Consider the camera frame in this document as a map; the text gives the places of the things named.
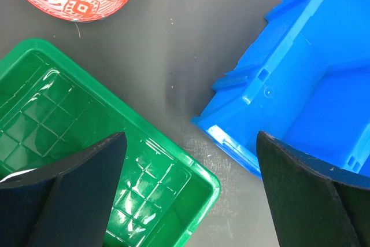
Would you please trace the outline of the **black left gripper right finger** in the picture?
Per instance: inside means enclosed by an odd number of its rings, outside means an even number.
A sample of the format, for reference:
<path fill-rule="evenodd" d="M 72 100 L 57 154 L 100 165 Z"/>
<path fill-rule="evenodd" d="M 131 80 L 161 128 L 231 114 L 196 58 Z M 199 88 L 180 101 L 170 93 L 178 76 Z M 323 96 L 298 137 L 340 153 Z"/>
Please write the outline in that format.
<path fill-rule="evenodd" d="M 262 131 L 256 149 L 280 246 L 369 246 L 369 177 Z"/>

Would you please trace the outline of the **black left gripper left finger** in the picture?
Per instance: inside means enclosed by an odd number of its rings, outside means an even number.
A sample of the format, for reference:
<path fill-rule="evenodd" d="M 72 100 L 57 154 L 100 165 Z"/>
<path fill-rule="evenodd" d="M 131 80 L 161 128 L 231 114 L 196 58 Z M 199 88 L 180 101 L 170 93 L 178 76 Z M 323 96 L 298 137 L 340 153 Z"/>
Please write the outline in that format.
<path fill-rule="evenodd" d="M 127 139 L 116 132 L 1 178 L 2 246 L 102 246 Z"/>

